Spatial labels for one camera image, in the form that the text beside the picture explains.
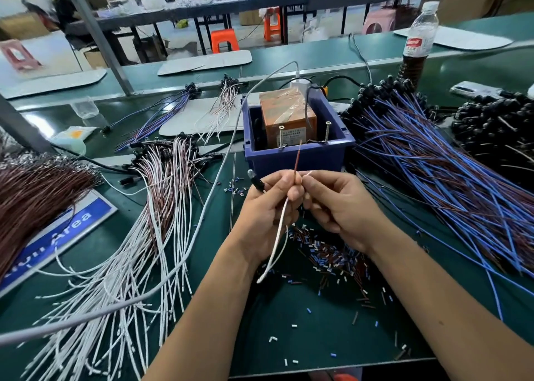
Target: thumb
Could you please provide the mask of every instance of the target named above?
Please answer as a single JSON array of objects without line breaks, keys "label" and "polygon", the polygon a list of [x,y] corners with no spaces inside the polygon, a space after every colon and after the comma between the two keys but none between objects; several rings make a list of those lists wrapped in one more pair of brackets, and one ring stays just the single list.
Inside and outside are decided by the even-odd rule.
[{"label": "thumb", "polygon": [[286,172],[280,180],[263,195],[269,208],[275,208],[280,201],[287,197],[287,192],[295,182],[295,173]]},{"label": "thumb", "polygon": [[330,190],[310,175],[306,175],[302,178],[302,185],[313,198],[325,207],[332,209],[332,204],[335,203],[335,198],[337,196],[337,193],[334,190]]}]

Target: blue plastic box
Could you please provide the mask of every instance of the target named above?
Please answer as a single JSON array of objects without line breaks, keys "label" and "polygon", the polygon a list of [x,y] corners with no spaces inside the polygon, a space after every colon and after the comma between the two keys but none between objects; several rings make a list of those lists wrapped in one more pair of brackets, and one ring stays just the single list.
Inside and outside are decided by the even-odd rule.
[{"label": "blue plastic box", "polygon": [[[317,116],[317,140],[324,140],[326,121],[331,121],[328,144],[324,142],[306,143],[301,146],[298,170],[340,171],[343,166],[345,148],[355,144],[354,137],[328,103],[321,90],[310,90],[308,107]],[[259,137],[262,136],[263,118],[261,107],[243,105],[244,158],[250,169],[259,177],[264,177],[281,169],[294,169],[297,146],[283,149],[257,150]]]}]

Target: red label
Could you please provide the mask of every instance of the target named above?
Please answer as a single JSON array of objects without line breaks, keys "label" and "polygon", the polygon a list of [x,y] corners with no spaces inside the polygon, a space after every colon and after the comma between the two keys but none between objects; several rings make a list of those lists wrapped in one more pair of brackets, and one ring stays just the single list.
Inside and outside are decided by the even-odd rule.
[{"label": "red label", "polygon": [[407,47],[417,48],[420,47],[423,43],[423,40],[421,38],[408,38],[406,41]]}]

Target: metal screw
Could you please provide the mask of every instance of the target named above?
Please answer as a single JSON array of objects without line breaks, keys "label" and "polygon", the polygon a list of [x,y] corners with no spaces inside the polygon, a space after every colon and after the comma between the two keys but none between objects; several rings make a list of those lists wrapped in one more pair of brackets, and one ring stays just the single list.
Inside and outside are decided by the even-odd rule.
[{"label": "metal screw", "polygon": [[280,130],[280,143],[278,144],[278,149],[282,149],[282,134],[284,133],[284,126],[281,125],[278,127],[278,129]]},{"label": "metal screw", "polygon": [[326,124],[326,134],[325,134],[325,144],[328,145],[328,134],[330,134],[330,126],[332,123],[330,121],[325,122]]}]

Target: beverage bottle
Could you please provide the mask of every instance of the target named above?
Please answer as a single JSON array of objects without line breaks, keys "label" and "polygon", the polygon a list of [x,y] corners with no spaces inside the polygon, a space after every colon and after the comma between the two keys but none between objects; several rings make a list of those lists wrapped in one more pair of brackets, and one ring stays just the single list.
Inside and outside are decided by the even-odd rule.
[{"label": "beverage bottle", "polygon": [[438,1],[423,4],[422,13],[415,19],[410,30],[403,52],[403,64],[398,77],[410,79],[417,88],[423,73],[424,61],[431,52],[436,38],[439,21],[436,16]]}]

